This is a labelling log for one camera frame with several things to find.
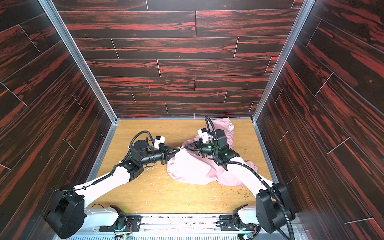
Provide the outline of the pink zip jacket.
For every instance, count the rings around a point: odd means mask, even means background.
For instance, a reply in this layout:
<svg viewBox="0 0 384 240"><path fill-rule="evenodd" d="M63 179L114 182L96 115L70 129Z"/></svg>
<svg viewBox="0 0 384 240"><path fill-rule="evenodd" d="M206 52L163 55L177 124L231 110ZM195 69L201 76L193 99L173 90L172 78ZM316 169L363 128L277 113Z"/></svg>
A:
<svg viewBox="0 0 384 240"><path fill-rule="evenodd" d="M234 148L235 126L229 118L213 120L216 130L224 130L230 148ZM232 173L217 166L213 160L202 158L186 149L181 149L167 163L167 171L172 179L178 182L207 185L217 181L222 186L245 187Z"/></svg>

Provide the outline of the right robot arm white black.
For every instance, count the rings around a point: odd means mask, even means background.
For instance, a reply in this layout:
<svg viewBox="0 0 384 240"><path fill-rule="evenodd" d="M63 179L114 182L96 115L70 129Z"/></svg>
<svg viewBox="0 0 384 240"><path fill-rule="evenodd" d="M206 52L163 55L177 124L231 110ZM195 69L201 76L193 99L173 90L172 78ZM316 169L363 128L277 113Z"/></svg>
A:
<svg viewBox="0 0 384 240"><path fill-rule="evenodd" d="M295 219L288 189L258 174L229 147L223 130L198 131L199 139L184 148L195 154L212 157L215 164L238 178L255 196L256 206L241 206L234 210L234 225L242 230L256 224L269 234L278 231L285 239L295 239L291 221Z"/></svg>

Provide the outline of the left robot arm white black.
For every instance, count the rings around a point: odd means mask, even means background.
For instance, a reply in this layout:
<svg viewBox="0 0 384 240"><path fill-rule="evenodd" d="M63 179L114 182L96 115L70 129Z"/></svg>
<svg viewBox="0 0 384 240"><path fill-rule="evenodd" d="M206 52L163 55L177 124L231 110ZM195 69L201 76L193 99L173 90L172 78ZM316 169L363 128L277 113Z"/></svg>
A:
<svg viewBox="0 0 384 240"><path fill-rule="evenodd" d="M127 155L109 173L72 188L54 190L42 216L61 239L67 239L81 229L111 226L121 216L116 209L91 210L89 205L109 191L136 179L145 165L157 162L165 165L179 151L179 148L164 143L149 144L146 140L138 140L130 145Z"/></svg>

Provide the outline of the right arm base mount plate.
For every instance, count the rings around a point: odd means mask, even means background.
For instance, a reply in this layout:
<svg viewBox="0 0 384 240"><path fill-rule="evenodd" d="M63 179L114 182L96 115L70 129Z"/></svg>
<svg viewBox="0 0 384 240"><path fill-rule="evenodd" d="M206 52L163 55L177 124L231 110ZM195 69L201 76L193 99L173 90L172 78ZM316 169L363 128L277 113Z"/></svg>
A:
<svg viewBox="0 0 384 240"><path fill-rule="evenodd" d="M221 231L253 231L257 232L260 229L258 224L245 224L237 215L220 215L216 222L216 227Z"/></svg>

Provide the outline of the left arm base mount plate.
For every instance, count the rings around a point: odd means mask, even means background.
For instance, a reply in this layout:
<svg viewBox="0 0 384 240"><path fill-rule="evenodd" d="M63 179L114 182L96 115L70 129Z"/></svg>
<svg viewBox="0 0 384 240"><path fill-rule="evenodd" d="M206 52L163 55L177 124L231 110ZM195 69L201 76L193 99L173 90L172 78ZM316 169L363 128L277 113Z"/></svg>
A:
<svg viewBox="0 0 384 240"><path fill-rule="evenodd" d="M141 227L142 216L125 215L119 216L111 226L100 226L100 232L138 232Z"/></svg>

